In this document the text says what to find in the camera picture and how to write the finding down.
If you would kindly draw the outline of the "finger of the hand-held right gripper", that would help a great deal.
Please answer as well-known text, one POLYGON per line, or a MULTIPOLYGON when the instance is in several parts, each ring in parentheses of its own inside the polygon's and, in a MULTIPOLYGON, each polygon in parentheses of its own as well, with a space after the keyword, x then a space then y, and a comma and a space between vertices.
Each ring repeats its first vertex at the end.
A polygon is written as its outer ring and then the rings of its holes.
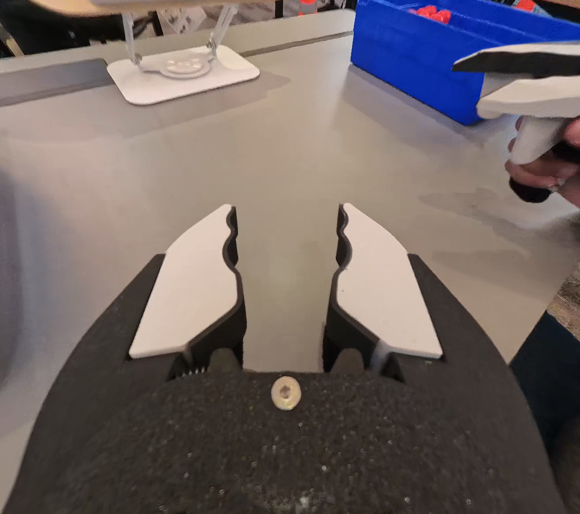
POLYGON ((536 42, 483 49, 456 61, 453 71, 533 78, 578 76, 579 42, 536 42))
POLYGON ((535 118, 579 117, 579 76, 518 78, 482 95, 477 113, 483 119, 502 114, 535 118))

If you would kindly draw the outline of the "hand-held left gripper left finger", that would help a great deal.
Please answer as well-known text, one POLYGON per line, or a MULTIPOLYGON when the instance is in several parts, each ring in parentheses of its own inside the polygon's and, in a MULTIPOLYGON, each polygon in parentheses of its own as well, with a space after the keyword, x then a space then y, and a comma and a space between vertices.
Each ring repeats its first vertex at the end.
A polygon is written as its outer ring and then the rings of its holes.
POLYGON ((236 208, 223 204, 167 249, 129 348, 131 359, 193 355, 194 341, 241 305, 236 208))

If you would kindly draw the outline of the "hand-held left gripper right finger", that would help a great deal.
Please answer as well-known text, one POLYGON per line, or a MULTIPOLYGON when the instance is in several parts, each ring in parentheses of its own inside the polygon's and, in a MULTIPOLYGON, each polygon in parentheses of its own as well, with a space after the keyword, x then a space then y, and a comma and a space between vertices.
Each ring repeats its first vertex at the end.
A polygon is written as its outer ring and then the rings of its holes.
POLYGON ((347 349, 358 351, 363 368, 374 373, 393 354, 443 358, 410 254, 351 203, 338 208, 336 262, 323 331, 326 373, 347 349))

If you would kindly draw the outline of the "red two-stud block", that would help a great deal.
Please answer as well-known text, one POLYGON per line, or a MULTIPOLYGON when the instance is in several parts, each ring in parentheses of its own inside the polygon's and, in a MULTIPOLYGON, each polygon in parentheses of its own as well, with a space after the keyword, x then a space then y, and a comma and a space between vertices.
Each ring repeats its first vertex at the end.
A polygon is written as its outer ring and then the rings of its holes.
POLYGON ((411 8, 408 10, 409 14, 421 16, 441 24, 447 25, 452 17, 452 13, 449 10, 442 9, 438 10, 435 5, 426 5, 421 8, 411 8))

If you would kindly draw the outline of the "blue plastic bin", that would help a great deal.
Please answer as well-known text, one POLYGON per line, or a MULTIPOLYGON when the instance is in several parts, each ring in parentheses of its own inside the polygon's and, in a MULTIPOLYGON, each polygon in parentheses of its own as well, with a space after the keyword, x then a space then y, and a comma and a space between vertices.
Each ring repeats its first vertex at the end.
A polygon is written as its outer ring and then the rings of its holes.
POLYGON ((351 62, 445 116, 469 126, 482 73, 456 73, 455 61, 480 50, 579 39, 579 25, 488 0, 357 0, 351 62), (439 22, 408 13, 435 5, 439 22))

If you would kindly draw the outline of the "grey desk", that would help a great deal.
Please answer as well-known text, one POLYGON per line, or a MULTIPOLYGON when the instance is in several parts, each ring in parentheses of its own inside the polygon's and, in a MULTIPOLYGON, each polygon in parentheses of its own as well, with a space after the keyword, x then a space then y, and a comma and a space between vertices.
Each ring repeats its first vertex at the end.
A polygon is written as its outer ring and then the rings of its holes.
POLYGON ((321 368, 352 203, 419 255, 510 361, 579 260, 560 197, 523 206, 512 118, 466 128, 350 64, 351 11, 236 25, 258 79, 137 107, 105 84, 1 109, 1 503, 83 334, 191 225, 236 206, 244 363, 321 368))

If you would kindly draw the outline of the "person's right hand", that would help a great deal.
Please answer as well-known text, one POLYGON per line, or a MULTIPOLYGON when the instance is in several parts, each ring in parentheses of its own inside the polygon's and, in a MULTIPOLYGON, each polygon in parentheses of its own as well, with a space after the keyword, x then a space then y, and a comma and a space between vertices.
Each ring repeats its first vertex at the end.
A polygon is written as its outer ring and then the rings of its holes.
POLYGON ((524 165, 515 165, 508 160, 504 168, 519 184, 541 189, 556 189, 556 193, 563 199, 579 208, 578 164, 562 161, 552 152, 548 152, 524 165))

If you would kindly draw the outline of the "person's dark trousers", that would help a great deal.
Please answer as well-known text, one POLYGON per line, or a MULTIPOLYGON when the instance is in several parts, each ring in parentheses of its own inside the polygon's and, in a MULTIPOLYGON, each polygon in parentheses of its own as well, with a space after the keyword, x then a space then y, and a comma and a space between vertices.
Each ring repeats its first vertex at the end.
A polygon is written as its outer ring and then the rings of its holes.
POLYGON ((579 513, 579 339, 544 312, 510 362, 567 513, 579 513))

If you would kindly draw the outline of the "white instruction stand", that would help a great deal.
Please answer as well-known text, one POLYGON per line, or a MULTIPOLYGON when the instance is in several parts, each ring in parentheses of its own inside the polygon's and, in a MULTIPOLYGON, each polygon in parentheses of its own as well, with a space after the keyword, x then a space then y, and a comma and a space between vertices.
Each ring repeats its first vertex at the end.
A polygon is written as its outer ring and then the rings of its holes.
POLYGON ((107 71, 124 99, 151 105, 256 79, 259 70, 223 38, 243 3, 264 0, 1 0, 1 23, 25 53, 124 39, 125 59, 107 71), (142 56, 134 15, 221 6, 206 46, 142 56))

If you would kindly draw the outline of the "white printed floor sign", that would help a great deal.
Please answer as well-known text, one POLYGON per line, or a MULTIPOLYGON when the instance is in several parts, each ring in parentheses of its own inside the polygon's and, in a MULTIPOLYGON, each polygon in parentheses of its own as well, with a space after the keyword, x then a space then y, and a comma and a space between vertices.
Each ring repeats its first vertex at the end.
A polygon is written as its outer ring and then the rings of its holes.
POLYGON ((203 29, 208 20, 205 10, 200 6, 157 10, 156 15, 164 36, 192 34, 203 29))

